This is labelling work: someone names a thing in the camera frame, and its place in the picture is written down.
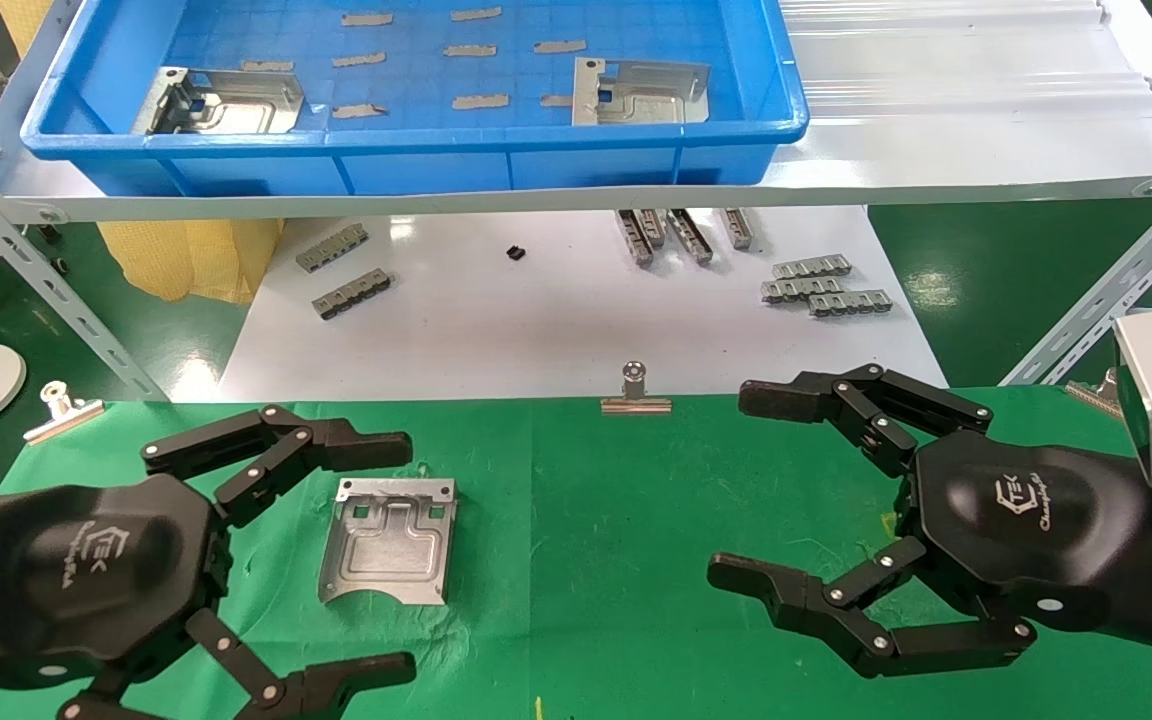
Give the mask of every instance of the logo on robotic hand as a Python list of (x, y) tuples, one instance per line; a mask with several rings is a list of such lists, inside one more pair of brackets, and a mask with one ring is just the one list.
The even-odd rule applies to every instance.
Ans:
[(1020, 475), (1002, 475), (1001, 480), (993, 482), (993, 488), (998, 494), (998, 505), (1007, 510), (1015, 511), (1016, 515), (1024, 515), (1025, 511), (1043, 507), (1038, 516), (1038, 526), (1048, 532), (1052, 529), (1052, 501), (1047, 495), (1047, 483), (1038, 477), (1038, 473), (1029, 473), (1022, 480)]
[(78, 574), (78, 561), (91, 562), (88, 574), (97, 574), (107, 571), (109, 561), (123, 555), (127, 538), (131, 533), (114, 525), (89, 533), (88, 530), (94, 524), (94, 520), (88, 520), (69, 541), (69, 552), (65, 553), (65, 574), (60, 577), (60, 589), (74, 584), (74, 575)]

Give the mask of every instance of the green mat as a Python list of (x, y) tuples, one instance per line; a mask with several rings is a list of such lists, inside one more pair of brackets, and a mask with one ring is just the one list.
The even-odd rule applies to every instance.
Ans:
[[(996, 410), (992, 435), (1129, 450), (1123, 430), (1052, 388), (964, 393)], [(237, 406), (112, 406), (26, 448), (3, 492), (143, 477), (137, 449)], [(821, 643), (778, 632), (761, 606), (705, 583), (728, 551), (831, 578), (890, 538), (895, 480), (827, 425), (737, 414), (735, 397), (677, 397), (654, 418), (604, 418), (598, 401), (297, 404), (364, 432), (407, 430), (416, 462), (376, 477), (456, 478), (447, 607), (316, 583), (338, 485), (314, 473), (234, 533), (220, 616), (274, 672), (408, 650), (410, 685), (361, 694), (356, 719), (604, 720), (710, 717), (1152, 717), (1152, 647), (1039, 629), (1006, 670), (858, 679)], [(210, 491), (225, 473), (196, 480)], [(952, 617), (911, 583), (878, 607), (887, 624)], [(83, 685), (0, 692), (0, 717), (52, 717)], [(129, 706), (175, 719), (232, 717), (237, 684), (197, 647)]]

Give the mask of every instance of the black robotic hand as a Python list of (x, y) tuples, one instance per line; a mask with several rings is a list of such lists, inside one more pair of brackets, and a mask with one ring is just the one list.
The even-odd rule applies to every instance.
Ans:
[[(65, 720), (136, 720), (119, 705), (195, 643), (247, 690), (247, 719), (342, 715), (365, 689), (411, 682), (407, 652), (311, 665), (279, 679), (217, 616), (233, 559), (229, 528), (251, 523), (316, 468), (411, 461), (407, 433), (358, 434), (279, 406), (215, 420), (141, 450), (134, 486), (61, 486), (0, 497), (0, 688), (94, 676)], [(247, 462), (215, 501), (184, 480)]]
[[(758, 598), (776, 628), (823, 639), (871, 679), (1010, 665), (1037, 637), (1028, 620), (1152, 644), (1152, 492), (1137, 460), (992, 441), (987, 407), (878, 365), (749, 381), (740, 409), (828, 420), (901, 479), (900, 539), (832, 583), (710, 559), (708, 583)], [(937, 439), (919, 448), (896, 420)], [(865, 616), (914, 577), (975, 620), (888, 630)]]

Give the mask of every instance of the metal shelf bracket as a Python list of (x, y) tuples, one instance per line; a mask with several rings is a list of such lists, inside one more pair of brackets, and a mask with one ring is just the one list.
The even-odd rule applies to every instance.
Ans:
[(999, 384), (1060, 382), (1150, 286), (1152, 225)]
[(100, 323), (91, 306), (83, 302), (69, 283), (51, 267), (44, 255), (35, 249), (15, 225), (9, 223), (0, 211), (0, 255), (20, 276), (33, 288), (56, 314), (78, 333), (83, 342), (92, 348), (114, 374), (127, 382), (136, 400), (166, 401), (168, 396), (152, 381), (145, 370), (136, 364), (114, 333)]

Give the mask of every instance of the white table surface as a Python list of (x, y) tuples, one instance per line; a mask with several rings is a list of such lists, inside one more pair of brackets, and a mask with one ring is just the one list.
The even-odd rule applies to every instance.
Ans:
[[(358, 249), (312, 274), (294, 255), (353, 220), (294, 220), (256, 293), (220, 400), (614, 396), (627, 361), (650, 395), (735, 393), (750, 378), (842, 372), (878, 361), (945, 386), (864, 209), (746, 211), (758, 240), (732, 250), (717, 213), (692, 211), (714, 247), (700, 268), (670, 238), (649, 270), (612, 211), (362, 218)], [(526, 258), (506, 258), (510, 245)], [(885, 290), (887, 314), (814, 319), (767, 306), (772, 264), (842, 252), (849, 290)], [(310, 301), (371, 268), (387, 291), (321, 320)]]

